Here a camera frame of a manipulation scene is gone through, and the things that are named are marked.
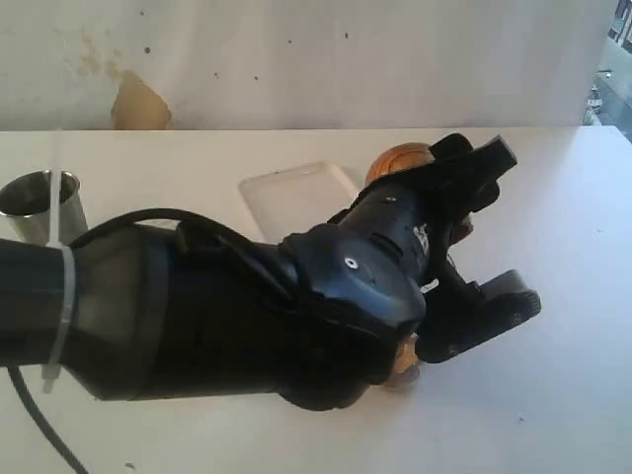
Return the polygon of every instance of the stainless steel cup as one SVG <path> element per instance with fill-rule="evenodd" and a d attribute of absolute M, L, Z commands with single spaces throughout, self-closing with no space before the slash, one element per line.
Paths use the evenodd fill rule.
<path fill-rule="evenodd" d="M 48 242 L 50 225 L 50 170 L 36 171 L 0 190 L 0 215 L 11 221 L 18 235 L 31 244 Z M 59 240 L 69 244 L 88 230 L 79 199 L 79 180 L 61 172 L 59 191 Z"/>

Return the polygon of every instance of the robotic hand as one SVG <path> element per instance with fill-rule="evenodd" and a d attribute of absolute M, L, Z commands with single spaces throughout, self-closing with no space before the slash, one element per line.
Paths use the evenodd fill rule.
<path fill-rule="evenodd" d="M 414 332 L 418 357 L 442 362 L 525 322 L 540 302 L 516 272 L 479 286 L 447 257 L 514 156 L 499 137 L 473 149 L 459 134 L 430 151 L 431 164 L 372 182 L 277 246 L 175 209 L 92 229 L 71 245 L 61 364 L 104 400 L 276 392 L 328 410 L 384 382 Z M 153 218 L 180 224 L 138 224 Z M 0 241 L 0 365 L 48 361 L 63 293 L 59 250 Z"/>

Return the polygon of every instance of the table surface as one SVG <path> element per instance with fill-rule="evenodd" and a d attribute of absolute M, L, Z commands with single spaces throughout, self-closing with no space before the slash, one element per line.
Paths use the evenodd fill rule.
<path fill-rule="evenodd" d="M 452 130 L 61 132 L 89 225 L 144 206 L 182 207 L 248 236 L 237 184 L 319 160 L 358 184 L 405 141 Z M 276 395 L 99 402 L 67 373 L 40 407 L 92 473 L 632 472 L 632 145 L 613 127 L 470 128 L 501 134 L 518 166 L 501 197 L 452 249 L 466 278 L 518 269 L 542 313 L 463 356 L 424 367 L 409 394 L 369 390 L 346 410 L 311 413 Z M 51 132 L 0 133 L 0 182 L 50 163 Z M 16 238 L 6 222 L 0 236 Z M 0 374 L 0 463 L 69 472 Z"/>

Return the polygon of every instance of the metal cup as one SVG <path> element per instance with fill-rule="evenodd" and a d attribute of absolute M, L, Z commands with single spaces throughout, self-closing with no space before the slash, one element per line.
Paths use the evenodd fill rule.
<path fill-rule="evenodd" d="M 50 225 L 50 170 L 36 171 L 0 190 L 0 215 L 30 244 L 45 245 Z M 61 172 L 59 190 L 59 241 L 69 244 L 88 230 L 79 199 L 79 180 Z"/>

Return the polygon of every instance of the white table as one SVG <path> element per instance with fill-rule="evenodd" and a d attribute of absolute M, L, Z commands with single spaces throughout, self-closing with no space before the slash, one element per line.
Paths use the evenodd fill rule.
<path fill-rule="evenodd" d="M 81 179 L 91 225 L 171 205 L 252 236 L 242 179 L 332 160 L 360 183 L 389 146 L 449 131 L 64 132 L 63 167 Z M 613 127 L 461 131 L 476 145 L 500 133 L 519 165 L 502 177 L 498 202 L 474 217 L 454 260 L 481 282 L 518 269 L 540 292 L 540 316 L 427 365 L 409 395 L 372 389 L 327 413 L 276 395 L 104 403 L 64 374 L 37 399 L 90 472 L 124 473 L 126 462 L 151 474 L 631 472 L 632 146 Z M 0 182 L 45 167 L 50 143 L 50 133 L 0 133 Z M 4 222 L 0 235 L 15 237 Z M 36 391 L 39 374 L 26 370 Z M 0 465 L 69 472 L 5 373 Z"/>

